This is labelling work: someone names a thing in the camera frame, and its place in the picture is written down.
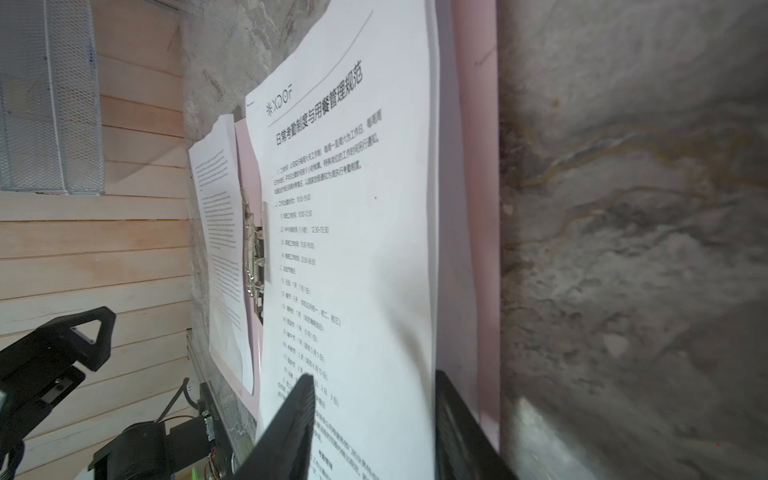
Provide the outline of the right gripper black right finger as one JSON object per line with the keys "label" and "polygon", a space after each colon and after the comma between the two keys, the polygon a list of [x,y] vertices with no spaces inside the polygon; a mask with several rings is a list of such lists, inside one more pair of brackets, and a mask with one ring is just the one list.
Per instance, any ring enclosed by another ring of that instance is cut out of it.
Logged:
{"label": "right gripper black right finger", "polygon": [[436,479],[517,480],[448,375],[437,370],[435,380]]}

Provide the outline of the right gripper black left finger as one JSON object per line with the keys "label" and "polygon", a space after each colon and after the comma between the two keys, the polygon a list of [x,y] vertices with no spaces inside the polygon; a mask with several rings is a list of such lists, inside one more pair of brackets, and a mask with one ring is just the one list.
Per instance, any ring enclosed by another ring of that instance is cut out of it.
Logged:
{"label": "right gripper black left finger", "polygon": [[307,480],[315,409],[313,376],[303,374],[233,478]]}

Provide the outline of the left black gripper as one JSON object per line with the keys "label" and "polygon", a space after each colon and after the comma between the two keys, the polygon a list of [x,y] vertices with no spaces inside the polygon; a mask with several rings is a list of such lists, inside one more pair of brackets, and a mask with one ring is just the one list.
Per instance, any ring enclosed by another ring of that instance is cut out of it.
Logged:
{"label": "left black gripper", "polygon": [[1,351],[1,467],[18,468],[24,438],[110,358],[117,315],[102,306],[54,318]]}

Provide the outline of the printed paper sheet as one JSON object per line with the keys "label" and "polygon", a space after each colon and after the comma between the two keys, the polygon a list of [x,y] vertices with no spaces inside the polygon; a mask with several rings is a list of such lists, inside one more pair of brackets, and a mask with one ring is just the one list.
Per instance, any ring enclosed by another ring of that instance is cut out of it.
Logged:
{"label": "printed paper sheet", "polygon": [[436,1],[436,362],[479,418],[478,316],[451,3]]}
{"label": "printed paper sheet", "polygon": [[253,355],[244,284],[244,210],[237,164],[234,117],[219,116],[189,150],[203,228],[212,350],[251,394]]}
{"label": "printed paper sheet", "polygon": [[313,377],[313,479],[435,475],[431,1],[332,1],[246,98],[265,234],[259,417]]}

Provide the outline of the pink file folder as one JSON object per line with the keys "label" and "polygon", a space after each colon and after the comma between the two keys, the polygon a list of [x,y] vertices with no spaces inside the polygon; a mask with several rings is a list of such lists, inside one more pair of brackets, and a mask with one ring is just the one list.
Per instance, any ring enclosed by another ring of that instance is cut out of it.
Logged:
{"label": "pink file folder", "polygon": [[479,425],[500,446],[498,80],[493,1],[449,1],[464,142],[468,224],[478,316]]}

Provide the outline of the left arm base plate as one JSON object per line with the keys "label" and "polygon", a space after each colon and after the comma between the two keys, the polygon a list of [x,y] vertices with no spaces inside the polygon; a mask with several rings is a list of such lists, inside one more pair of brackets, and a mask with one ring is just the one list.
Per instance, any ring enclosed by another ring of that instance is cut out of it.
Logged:
{"label": "left arm base plate", "polygon": [[98,450],[87,467],[94,479],[174,479],[203,461],[205,479],[232,479],[240,466],[208,384],[199,387],[197,415],[133,424]]}

